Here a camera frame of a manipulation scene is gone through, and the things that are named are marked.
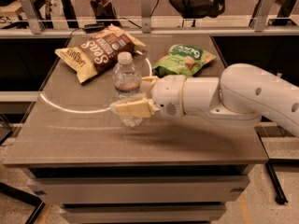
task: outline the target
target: brown chip bag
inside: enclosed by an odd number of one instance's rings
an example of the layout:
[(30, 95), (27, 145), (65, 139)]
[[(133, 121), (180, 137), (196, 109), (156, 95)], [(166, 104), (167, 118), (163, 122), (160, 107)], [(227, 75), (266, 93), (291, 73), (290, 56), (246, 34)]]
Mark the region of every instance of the brown chip bag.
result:
[(77, 71), (80, 83), (117, 63), (122, 51), (133, 52), (146, 45), (122, 28), (110, 25), (78, 47), (56, 49), (55, 53)]

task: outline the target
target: drawer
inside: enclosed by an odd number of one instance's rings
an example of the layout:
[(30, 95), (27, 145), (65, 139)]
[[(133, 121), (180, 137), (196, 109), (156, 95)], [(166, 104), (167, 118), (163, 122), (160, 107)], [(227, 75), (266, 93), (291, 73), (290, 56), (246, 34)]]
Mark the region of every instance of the drawer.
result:
[(142, 178), (32, 179), (28, 186), (45, 203), (192, 203), (234, 201), (246, 175)]
[(69, 223), (197, 223), (218, 220), (222, 205), (140, 205), (126, 207), (65, 208), (61, 216)]

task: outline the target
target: gray tabletop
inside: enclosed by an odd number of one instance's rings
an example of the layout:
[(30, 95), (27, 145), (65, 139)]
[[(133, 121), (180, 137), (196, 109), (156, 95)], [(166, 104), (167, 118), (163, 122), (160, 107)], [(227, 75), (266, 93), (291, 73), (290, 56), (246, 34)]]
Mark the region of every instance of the gray tabletop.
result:
[[(174, 44), (195, 45), (217, 55), (197, 76), (219, 77), (224, 69), (209, 35), (135, 35), (147, 46), (136, 55), (143, 73)], [(69, 47), (87, 35), (74, 36)], [(84, 85), (60, 60), (26, 120), (4, 164), (20, 167), (248, 164), (265, 163), (253, 129), (217, 127), (199, 117), (164, 118), (157, 114), (130, 129), (105, 111), (116, 97), (111, 70)]]

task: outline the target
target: green chip bag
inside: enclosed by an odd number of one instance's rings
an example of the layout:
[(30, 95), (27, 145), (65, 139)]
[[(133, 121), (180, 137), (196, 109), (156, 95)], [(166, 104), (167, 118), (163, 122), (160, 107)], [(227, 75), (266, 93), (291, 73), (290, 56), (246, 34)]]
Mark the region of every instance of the green chip bag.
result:
[(158, 77), (167, 75), (192, 77), (215, 58), (215, 55), (196, 46), (177, 44), (172, 46), (169, 53), (153, 66), (153, 70)]

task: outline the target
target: bottle cap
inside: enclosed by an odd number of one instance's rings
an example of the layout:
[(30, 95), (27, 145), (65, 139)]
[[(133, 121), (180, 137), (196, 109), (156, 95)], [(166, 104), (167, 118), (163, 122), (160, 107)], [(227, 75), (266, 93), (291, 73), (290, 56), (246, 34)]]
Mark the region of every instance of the bottle cap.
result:
[(132, 55), (130, 52), (124, 51), (118, 55), (118, 62), (121, 64), (128, 64), (132, 62)]

